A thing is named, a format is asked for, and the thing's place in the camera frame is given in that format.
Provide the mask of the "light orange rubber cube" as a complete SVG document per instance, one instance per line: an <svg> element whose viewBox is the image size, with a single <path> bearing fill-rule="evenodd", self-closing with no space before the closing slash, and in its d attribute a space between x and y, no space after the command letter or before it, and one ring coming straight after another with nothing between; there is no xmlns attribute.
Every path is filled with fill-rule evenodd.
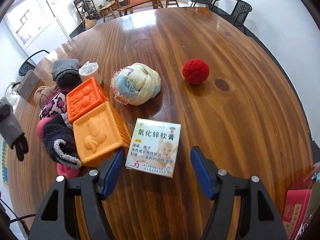
<svg viewBox="0 0 320 240"><path fill-rule="evenodd" d="M83 166L99 167L116 149L127 153L131 142L124 119L108 101L75 120L73 132Z"/></svg>

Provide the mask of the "red yarn ball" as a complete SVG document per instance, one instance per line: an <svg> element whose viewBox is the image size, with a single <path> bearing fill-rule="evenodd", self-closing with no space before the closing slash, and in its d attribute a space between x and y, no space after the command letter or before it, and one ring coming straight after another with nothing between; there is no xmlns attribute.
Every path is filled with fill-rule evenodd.
<svg viewBox="0 0 320 240"><path fill-rule="evenodd" d="M199 85L209 76L209 66L202 59L191 59L182 68L182 75L187 83Z"/></svg>

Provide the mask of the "left black metal chair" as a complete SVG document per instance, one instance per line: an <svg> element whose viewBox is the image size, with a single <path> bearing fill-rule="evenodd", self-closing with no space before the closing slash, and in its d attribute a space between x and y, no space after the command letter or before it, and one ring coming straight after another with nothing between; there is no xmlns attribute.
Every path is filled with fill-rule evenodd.
<svg viewBox="0 0 320 240"><path fill-rule="evenodd" d="M31 63L29 62L29 60L30 60L33 56L35 56L35 55L37 55L37 54L39 54L39 53L41 53L41 52L45 52L45 53L47 53L47 54L49 53L47 50L44 50L44 49L43 49L43 50L39 50L39 51L33 53L32 55L30 55L30 56L22 63L22 65L20 66L20 68L19 68L19 70L18 70L19 76L24 77L24 76L27 74L28 71L34 70L34 69L36 68L36 66L33 65L33 64L31 64Z"/></svg>

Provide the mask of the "cream blue knotted cloth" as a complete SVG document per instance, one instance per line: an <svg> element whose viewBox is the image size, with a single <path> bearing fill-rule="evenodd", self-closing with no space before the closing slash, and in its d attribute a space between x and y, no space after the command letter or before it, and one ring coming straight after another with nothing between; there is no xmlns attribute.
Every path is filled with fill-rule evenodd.
<svg viewBox="0 0 320 240"><path fill-rule="evenodd" d="M158 95L161 78L149 66L136 62L115 72L110 87L117 102L138 106Z"/></svg>

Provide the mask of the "white plastic cup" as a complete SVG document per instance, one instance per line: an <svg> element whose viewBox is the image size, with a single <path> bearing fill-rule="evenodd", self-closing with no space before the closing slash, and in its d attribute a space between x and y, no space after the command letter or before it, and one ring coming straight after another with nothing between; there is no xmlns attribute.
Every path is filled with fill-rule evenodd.
<svg viewBox="0 0 320 240"><path fill-rule="evenodd" d="M87 61L82 67L79 68L79 75L82 82L88 80L90 77L93 77L97 83L100 85L102 84L100 68L97 62Z"/></svg>

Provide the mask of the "near black metal chair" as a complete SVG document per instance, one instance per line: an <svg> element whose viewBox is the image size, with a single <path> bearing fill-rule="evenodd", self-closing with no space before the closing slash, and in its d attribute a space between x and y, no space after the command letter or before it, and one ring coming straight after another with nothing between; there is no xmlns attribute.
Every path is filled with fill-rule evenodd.
<svg viewBox="0 0 320 240"><path fill-rule="evenodd" d="M227 12L221 13L221 9L217 7L215 4L221 1L235 1L235 6L231 12L228 14ZM243 33L246 35L246 27L244 22L248 16L248 14L253 10L252 6L243 1L243 0L215 0L212 4L211 11L225 19L227 22L231 23L234 27L238 29L242 29Z"/></svg>

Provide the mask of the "background wooden bench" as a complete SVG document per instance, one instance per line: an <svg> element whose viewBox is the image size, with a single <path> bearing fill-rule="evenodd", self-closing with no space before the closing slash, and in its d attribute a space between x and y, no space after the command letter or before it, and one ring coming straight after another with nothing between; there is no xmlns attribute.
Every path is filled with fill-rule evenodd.
<svg viewBox="0 0 320 240"><path fill-rule="evenodd" d="M152 3L153 9L159 9L163 8L162 0L143 0L139 2L135 2L132 4L125 5L123 7L120 7L117 9L119 16L127 15L128 12L132 13L132 9L134 7L146 4L146 3Z"/></svg>

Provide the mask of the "red cardboard storage box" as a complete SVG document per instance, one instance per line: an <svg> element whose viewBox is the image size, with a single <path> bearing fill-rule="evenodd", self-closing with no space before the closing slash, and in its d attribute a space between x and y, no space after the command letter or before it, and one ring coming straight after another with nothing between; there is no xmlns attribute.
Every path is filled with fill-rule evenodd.
<svg viewBox="0 0 320 240"><path fill-rule="evenodd" d="M293 183L287 193L282 215L288 239L299 239L319 209L319 163Z"/></svg>

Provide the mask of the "pink knotted rubber tube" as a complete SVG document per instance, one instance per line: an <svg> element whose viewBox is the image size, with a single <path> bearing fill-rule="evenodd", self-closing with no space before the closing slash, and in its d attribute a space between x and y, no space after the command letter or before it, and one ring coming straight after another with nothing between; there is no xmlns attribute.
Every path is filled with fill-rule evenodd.
<svg viewBox="0 0 320 240"><path fill-rule="evenodd" d="M43 142L43 129L46 123L51 120L49 117L45 117L39 121L36 128L37 137ZM57 174L60 176L65 176L67 179L76 178L79 175L79 169L72 169L60 163L56 163Z"/></svg>

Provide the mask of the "grey knit beanie bundle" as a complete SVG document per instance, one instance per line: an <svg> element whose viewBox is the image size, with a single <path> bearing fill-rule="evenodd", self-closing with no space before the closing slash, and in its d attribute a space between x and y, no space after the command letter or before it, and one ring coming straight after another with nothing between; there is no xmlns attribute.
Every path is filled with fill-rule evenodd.
<svg viewBox="0 0 320 240"><path fill-rule="evenodd" d="M79 60L56 60L52 67L52 80L56 82L60 89L73 90L80 85Z"/></svg>

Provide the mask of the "navy grey sock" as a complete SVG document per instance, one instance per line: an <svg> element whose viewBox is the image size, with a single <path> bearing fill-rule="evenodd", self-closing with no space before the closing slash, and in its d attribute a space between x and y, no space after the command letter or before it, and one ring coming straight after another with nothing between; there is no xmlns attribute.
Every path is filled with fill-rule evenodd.
<svg viewBox="0 0 320 240"><path fill-rule="evenodd" d="M56 115L44 125L43 144L52 161L72 169L82 166L73 130L66 125L62 114Z"/></svg>

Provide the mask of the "dark orange rubber cube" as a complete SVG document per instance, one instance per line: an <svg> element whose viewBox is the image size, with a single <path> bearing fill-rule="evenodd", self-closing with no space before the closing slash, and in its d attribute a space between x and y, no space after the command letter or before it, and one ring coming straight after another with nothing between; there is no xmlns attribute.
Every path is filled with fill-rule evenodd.
<svg viewBox="0 0 320 240"><path fill-rule="evenodd" d="M95 78L90 77L66 95L69 123L72 124L106 101L108 101L106 93Z"/></svg>

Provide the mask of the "tan knotted cloth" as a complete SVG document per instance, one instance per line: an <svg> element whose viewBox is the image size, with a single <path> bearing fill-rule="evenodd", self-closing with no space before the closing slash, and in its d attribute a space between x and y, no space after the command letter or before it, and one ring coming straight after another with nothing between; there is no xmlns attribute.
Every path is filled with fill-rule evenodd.
<svg viewBox="0 0 320 240"><path fill-rule="evenodd" d="M59 90L57 84L50 86L39 87L34 94L34 101L37 106L42 108Z"/></svg>

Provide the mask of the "black plant shelf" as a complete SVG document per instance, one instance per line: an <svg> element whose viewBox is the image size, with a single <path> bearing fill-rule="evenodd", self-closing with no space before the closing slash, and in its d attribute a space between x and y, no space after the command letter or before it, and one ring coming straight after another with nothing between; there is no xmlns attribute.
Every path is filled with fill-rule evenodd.
<svg viewBox="0 0 320 240"><path fill-rule="evenodd" d="M98 20L99 13L95 8L93 0L73 0L73 4L77 9L81 19Z"/></svg>

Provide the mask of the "white ointment box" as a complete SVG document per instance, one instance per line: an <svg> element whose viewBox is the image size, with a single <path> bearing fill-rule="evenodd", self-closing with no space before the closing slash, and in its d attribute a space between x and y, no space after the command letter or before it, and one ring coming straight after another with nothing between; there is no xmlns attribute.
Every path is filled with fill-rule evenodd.
<svg viewBox="0 0 320 240"><path fill-rule="evenodd" d="M138 118L125 167L172 178L181 125Z"/></svg>

